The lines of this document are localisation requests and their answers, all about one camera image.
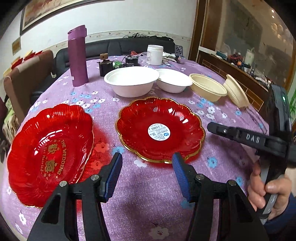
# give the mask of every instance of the brown leather chair backrest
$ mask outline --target brown leather chair backrest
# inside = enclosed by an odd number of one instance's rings
[[[31,93],[50,75],[53,64],[53,53],[47,50],[18,65],[4,78],[5,92],[19,123],[22,123],[31,107]]]

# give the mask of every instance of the small white bowl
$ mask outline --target small white bowl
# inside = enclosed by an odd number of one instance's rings
[[[147,94],[158,77],[155,69],[133,66],[110,71],[104,81],[119,96],[133,98]]]
[[[232,102],[235,103],[238,108],[249,106],[250,102],[239,83],[229,74],[227,74],[226,77],[227,79],[223,86],[227,90],[227,94]]]
[[[187,86],[192,85],[191,79],[173,69],[157,69],[159,78],[156,81],[159,88],[169,93],[181,93]]]
[[[227,95],[227,91],[223,85],[212,78],[202,74],[191,74],[189,77],[193,82],[191,89],[199,96],[211,102],[215,102],[222,96]]]

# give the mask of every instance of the floral tablecloth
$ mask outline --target floral tablecloth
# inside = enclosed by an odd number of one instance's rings
[[[110,57],[111,60],[119,61],[122,58]],[[98,60],[87,61],[89,83],[80,87],[73,87],[70,70],[66,71],[30,108],[24,122],[42,109],[60,103],[82,106],[94,119],[95,146],[81,181],[98,173],[103,165],[109,163],[115,152],[120,152],[123,156],[123,166],[114,195],[108,203],[102,204],[111,240],[183,240],[193,204],[182,197],[171,166],[144,162],[122,146],[114,124],[120,109],[134,98],[117,96],[111,86],[100,77],[97,62]],[[170,68],[186,75],[200,73],[220,83],[224,82],[218,74],[193,61],[181,60],[180,64],[169,62],[168,65],[148,66],[145,57],[141,57],[140,62],[149,68]],[[215,121],[266,133],[268,125],[252,106],[239,110],[228,97],[212,103],[196,95],[190,88],[180,94],[170,94],[159,89],[156,84],[143,98],[147,96],[172,98],[197,113],[206,131],[206,138],[200,154],[191,165],[197,173],[203,173],[214,181],[226,182],[234,179],[246,192],[252,167],[251,158],[240,144],[213,135],[206,127],[210,121]],[[7,167],[2,178],[0,210],[24,237],[28,237],[40,209],[20,203],[9,186]],[[213,217],[211,240],[216,240],[217,202]],[[80,240],[85,240],[81,203],[78,203],[78,232]]]

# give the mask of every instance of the purple thermos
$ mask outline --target purple thermos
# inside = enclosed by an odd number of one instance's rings
[[[85,25],[78,26],[68,32],[68,55],[71,75],[74,77],[73,86],[88,83],[85,53]]]

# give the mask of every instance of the white plastic jar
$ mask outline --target white plastic jar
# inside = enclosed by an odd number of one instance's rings
[[[151,65],[161,65],[163,60],[163,46],[148,45],[146,63]]]

